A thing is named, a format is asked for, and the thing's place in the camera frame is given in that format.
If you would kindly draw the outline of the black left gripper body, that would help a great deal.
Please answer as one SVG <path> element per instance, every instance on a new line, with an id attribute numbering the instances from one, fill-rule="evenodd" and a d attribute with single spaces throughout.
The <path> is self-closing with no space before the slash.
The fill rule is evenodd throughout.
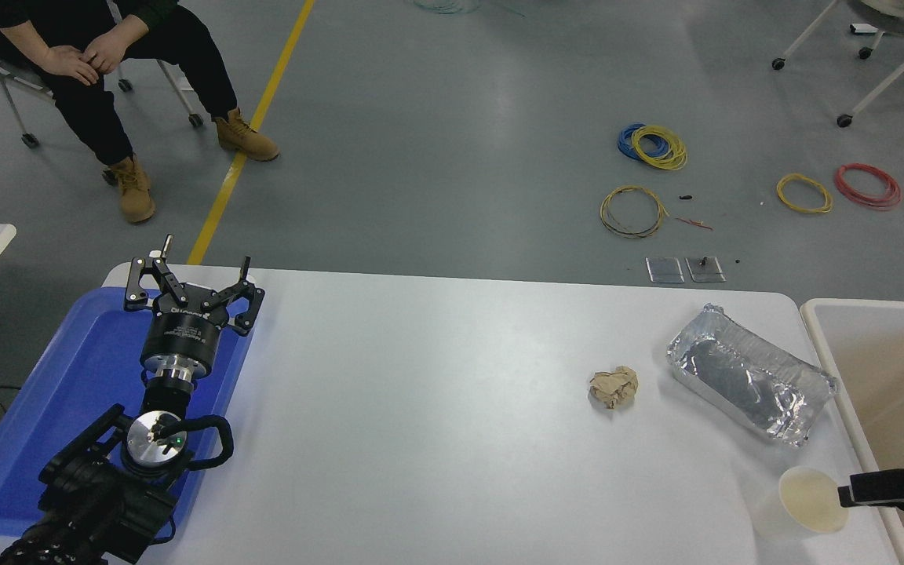
<path id="1" fill-rule="evenodd" d="M 226 307 L 203 311 L 213 301 L 215 290 L 187 287 L 188 302 L 182 305 L 172 293 L 159 294 L 153 300 L 153 321 L 140 354 L 140 364 L 157 370 L 160 361 L 172 356 L 190 360 L 197 370 L 211 370 L 216 358 L 222 326 L 228 321 Z"/>

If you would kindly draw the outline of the person's left hand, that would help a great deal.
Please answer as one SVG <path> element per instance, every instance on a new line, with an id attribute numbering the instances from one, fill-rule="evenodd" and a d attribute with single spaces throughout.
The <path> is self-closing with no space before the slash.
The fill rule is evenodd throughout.
<path id="1" fill-rule="evenodd" d="M 107 75 L 113 72 L 123 61 L 133 40 L 111 29 L 97 36 L 85 50 L 80 60 L 86 62 L 97 74 Z"/>

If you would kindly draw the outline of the person's right hand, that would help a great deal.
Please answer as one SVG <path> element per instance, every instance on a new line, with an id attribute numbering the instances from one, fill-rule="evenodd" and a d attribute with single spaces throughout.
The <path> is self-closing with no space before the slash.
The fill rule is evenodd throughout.
<path id="1" fill-rule="evenodd" d="M 67 76 L 84 86 L 94 86 L 100 82 L 96 69 L 83 61 L 82 53 L 73 46 L 48 47 L 38 65 L 48 74 Z"/>

